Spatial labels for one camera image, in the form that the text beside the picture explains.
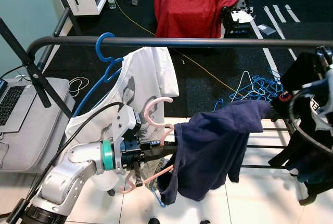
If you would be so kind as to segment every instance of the metal bar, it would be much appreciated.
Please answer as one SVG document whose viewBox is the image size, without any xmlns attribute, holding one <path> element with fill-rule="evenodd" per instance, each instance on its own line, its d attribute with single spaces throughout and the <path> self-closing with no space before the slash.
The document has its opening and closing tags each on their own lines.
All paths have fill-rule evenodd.
<svg viewBox="0 0 333 224">
<path fill-rule="evenodd" d="M 66 20 L 67 20 L 67 17 L 70 13 L 70 9 L 68 7 L 66 7 L 58 21 L 58 24 L 53 32 L 53 36 L 54 37 L 58 37 L 60 35 L 60 32 L 63 28 L 63 25 L 65 24 Z"/>
<path fill-rule="evenodd" d="M 244 164 L 244 165 L 242 165 L 241 167 L 242 167 L 242 168 L 277 168 L 277 169 L 285 168 L 284 166 L 247 165 L 247 164 Z"/>
<path fill-rule="evenodd" d="M 28 47 L 28 54 L 35 55 L 43 46 L 49 44 L 59 45 L 83 45 L 93 46 L 96 44 L 96 36 L 60 36 L 42 37 L 36 39 Z M 317 47 L 321 45 L 333 46 L 333 41 L 299 40 L 299 39 L 216 39 L 216 38 L 128 38 L 114 37 L 105 38 L 104 46 L 167 46 L 167 47 Z"/>
<path fill-rule="evenodd" d="M 291 135 L 295 132 L 296 129 L 295 129 L 294 126 L 290 123 L 290 120 L 283 119 L 283 121 L 285 122 L 285 125 L 287 126 L 287 129 L 288 129 L 289 135 L 291 136 Z"/>
<path fill-rule="evenodd" d="M 54 37 L 58 37 L 60 35 L 60 32 L 63 28 L 63 25 L 65 24 L 65 22 L 67 20 L 69 13 L 70 13 L 70 9 L 68 7 L 66 7 L 58 21 L 56 28 L 54 29 L 54 32 L 53 32 Z M 51 44 L 51 45 L 48 45 L 47 47 L 45 47 L 43 54 L 37 64 L 38 69 L 40 69 L 41 71 L 43 71 L 53 48 L 54 48 L 54 44 Z"/>
<path fill-rule="evenodd" d="M 41 71 L 43 71 L 43 69 L 46 65 L 46 62 L 47 62 L 48 58 L 51 55 L 51 52 L 52 52 L 53 48 L 54 48 L 54 44 L 51 44 L 51 45 L 48 45 L 48 46 L 45 47 L 45 49 L 42 53 L 42 56 L 41 56 L 41 58 L 39 59 L 39 61 L 37 63 L 37 67 Z"/>
<path fill-rule="evenodd" d="M 287 146 L 275 146 L 275 145 L 247 145 L 247 148 L 269 148 L 269 149 L 284 149 Z"/>
<path fill-rule="evenodd" d="M 69 15 L 68 16 L 69 16 L 69 18 L 70 18 L 70 20 L 73 24 L 73 27 L 74 27 L 74 30 L 75 30 L 76 34 L 77 35 L 82 35 L 81 28 L 80 28 L 78 22 L 76 21 L 76 18 L 74 16 L 72 10 L 70 9 L 70 6 L 69 6 L 67 0 L 61 0 L 61 3 L 62 3 L 64 8 L 69 8 Z"/>
<path fill-rule="evenodd" d="M 287 128 L 264 128 L 264 131 L 274 130 L 274 131 L 288 131 Z"/>
</svg>

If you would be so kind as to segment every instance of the robotic arm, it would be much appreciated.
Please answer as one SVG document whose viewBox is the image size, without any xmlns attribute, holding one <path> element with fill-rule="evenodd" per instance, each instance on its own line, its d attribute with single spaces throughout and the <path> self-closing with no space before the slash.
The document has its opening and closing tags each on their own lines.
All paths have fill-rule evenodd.
<svg viewBox="0 0 333 224">
<path fill-rule="evenodd" d="M 123 105 L 112 121 L 113 140 L 78 144 L 68 149 L 61 162 L 45 177 L 27 210 L 20 209 L 23 204 L 19 203 L 7 222 L 15 223 L 17 212 L 24 211 L 22 223 L 63 224 L 87 179 L 105 170 L 114 169 L 116 173 L 122 169 L 135 170 L 135 184 L 142 186 L 139 172 L 141 162 L 173 154 L 176 146 L 160 146 L 159 141 L 140 144 L 136 135 L 140 126 L 139 115 L 131 107 Z"/>
</svg>

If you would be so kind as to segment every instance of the black carpet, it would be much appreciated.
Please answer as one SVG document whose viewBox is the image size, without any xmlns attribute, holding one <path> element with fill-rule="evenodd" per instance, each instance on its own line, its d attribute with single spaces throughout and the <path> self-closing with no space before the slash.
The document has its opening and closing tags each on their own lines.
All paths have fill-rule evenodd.
<svg viewBox="0 0 333 224">
<path fill-rule="evenodd" d="M 156 20 L 153 13 L 153 0 L 139 0 L 138 6 L 131 6 L 130 0 L 117 0 L 124 12 L 134 21 L 151 32 L 155 32 Z M 257 25 L 266 24 L 274 28 L 267 14 L 263 10 L 268 6 L 279 22 L 273 4 L 278 5 L 287 23 L 279 23 L 287 39 L 333 39 L 333 0 L 249 0 L 254 7 L 255 22 Z M 301 23 L 295 23 L 284 8 L 289 4 Z M 128 20 L 119 10 L 111 10 L 106 3 L 99 16 L 78 17 L 79 25 L 84 35 L 99 36 L 104 32 L 112 32 L 116 36 L 123 37 L 151 37 L 151 34 L 136 26 Z M 246 38 L 257 38 L 254 33 L 250 33 Z M 277 33 L 264 38 L 280 39 Z M 105 55 L 113 57 L 123 57 L 135 48 L 126 47 L 104 47 Z M 219 81 L 208 75 L 200 67 L 184 58 L 179 53 L 169 49 L 173 64 L 176 70 L 180 96 L 172 104 L 165 104 L 166 116 L 192 116 L 198 111 L 211 111 L 215 102 L 223 98 L 225 102 L 230 102 L 230 89 L 222 85 Z M 261 75 L 272 78 L 269 74 L 269 65 L 263 50 L 260 48 L 227 48 L 227 49 L 179 49 L 196 62 L 200 63 L 209 72 L 214 74 L 222 82 L 236 89 L 240 77 L 244 70 L 251 75 Z M 270 49 L 279 72 L 285 72 L 292 64 L 293 59 L 286 49 Z M 294 49 L 295 54 L 302 51 L 314 52 L 308 49 Z M 99 61 L 94 47 L 61 46 L 53 58 L 45 74 L 61 78 L 72 79 L 76 76 L 85 76 L 91 80 L 93 85 L 99 76 L 89 64 L 87 53 L 94 58 L 98 68 L 103 73 L 105 64 Z M 89 103 L 83 108 L 86 112 L 106 93 L 113 83 L 103 84 L 91 97 Z M 87 93 L 88 88 L 80 91 L 75 98 L 80 102 Z"/>
</svg>

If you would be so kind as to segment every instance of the pink hanger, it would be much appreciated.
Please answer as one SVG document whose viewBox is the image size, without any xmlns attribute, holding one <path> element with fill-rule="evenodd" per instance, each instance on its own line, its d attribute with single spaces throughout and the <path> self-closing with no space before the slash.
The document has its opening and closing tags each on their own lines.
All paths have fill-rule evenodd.
<svg viewBox="0 0 333 224">
<path fill-rule="evenodd" d="M 146 108 L 145 108 L 145 112 L 144 112 L 144 117 L 147 120 L 147 122 L 157 128 L 163 128 L 163 127 L 168 127 L 169 130 L 167 130 L 164 135 L 161 138 L 161 145 L 164 145 L 164 140 L 167 137 L 168 134 L 170 134 L 175 127 L 172 124 L 159 124 L 159 123 L 155 123 L 149 116 L 149 110 L 156 104 L 159 102 L 169 102 L 172 103 L 173 99 L 172 98 L 168 98 L 168 97 L 160 97 L 157 99 L 154 99 L 152 102 L 148 103 Z"/>
<path fill-rule="evenodd" d="M 154 127 L 157 127 L 157 128 L 165 128 L 165 127 L 169 127 L 169 130 L 167 130 L 162 138 L 161 138 L 161 145 L 164 145 L 164 140 L 165 138 L 167 137 L 168 134 L 170 134 L 173 130 L 174 130 L 174 126 L 172 124 L 159 124 L 159 123 L 155 123 L 149 116 L 149 110 L 156 104 L 156 103 L 159 103 L 159 102 L 173 102 L 173 99 L 172 98 L 168 98 L 168 97 L 160 97 L 160 98 L 157 98 L 157 99 L 154 99 L 152 102 L 148 103 L 146 105 L 146 108 L 145 108 L 145 111 L 144 111 L 144 117 L 145 119 L 147 120 L 147 122 L 154 126 Z M 170 171 L 173 169 L 173 165 L 165 168 L 164 170 L 161 170 L 160 172 L 156 173 L 155 175 L 147 178 L 146 180 L 143 181 L 143 184 L 146 184 L 154 179 L 156 179 L 157 177 L 163 175 L 164 173 Z M 136 189 L 136 186 L 134 183 L 131 182 L 130 180 L 130 177 L 133 175 L 134 171 L 131 171 L 127 176 L 126 176 L 126 179 L 125 181 L 131 186 L 129 189 L 127 190 L 124 190 L 124 187 L 120 187 L 120 192 L 122 194 L 127 194 L 131 191 L 133 191 L 134 189 Z"/>
</svg>

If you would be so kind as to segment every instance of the pile of hangers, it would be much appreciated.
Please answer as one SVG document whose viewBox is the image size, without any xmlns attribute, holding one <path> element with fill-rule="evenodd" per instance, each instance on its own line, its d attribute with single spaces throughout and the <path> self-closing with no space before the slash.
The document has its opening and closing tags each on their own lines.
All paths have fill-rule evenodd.
<svg viewBox="0 0 333 224">
<path fill-rule="evenodd" d="M 259 75 L 255 75 L 251 79 L 250 73 L 248 71 L 244 71 L 236 92 L 230 94 L 229 96 L 231 102 L 235 99 L 260 99 L 271 102 L 273 98 L 276 98 L 280 93 L 283 93 L 284 90 L 279 77 L 275 75 L 277 72 L 270 70 L 270 73 L 274 76 L 274 79 L 269 80 Z M 248 75 L 250 84 L 239 89 L 245 74 Z"/>
</svg>

